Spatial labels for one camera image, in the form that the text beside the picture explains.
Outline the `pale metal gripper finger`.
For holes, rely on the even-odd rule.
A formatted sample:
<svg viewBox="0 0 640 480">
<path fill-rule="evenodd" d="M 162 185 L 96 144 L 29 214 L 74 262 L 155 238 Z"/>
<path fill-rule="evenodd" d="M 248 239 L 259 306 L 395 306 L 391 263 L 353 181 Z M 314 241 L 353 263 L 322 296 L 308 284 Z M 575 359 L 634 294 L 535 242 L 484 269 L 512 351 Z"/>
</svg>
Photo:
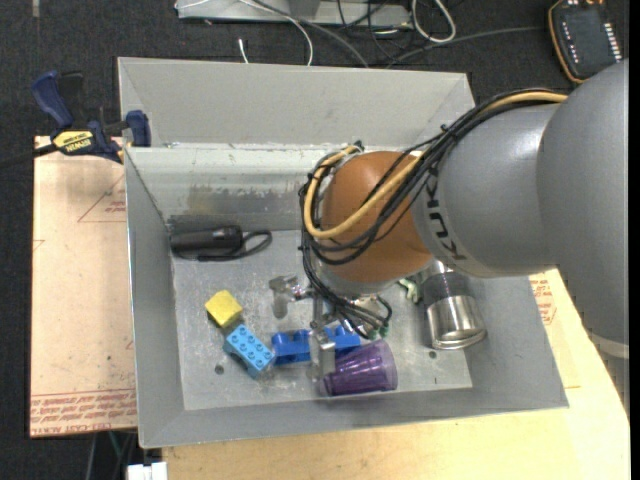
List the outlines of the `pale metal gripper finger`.
<svg viewBox="0 0 640 480">
<path fill-rule="evenodd" d="M 308 376 L 311 380 L 320 380 L 326 375 L 335 372 L 335 342 L 324 329 L 313 329 L 310 332 L 309 352 Z"/>
<path fill-rule="evenodd" d="M 273 315 L 284 318 L 288 314 L 288 305 L 301 299 L 301 286 L 296 275 L 279 276 L 269 281 L 273 292 Z"/>
</svg>

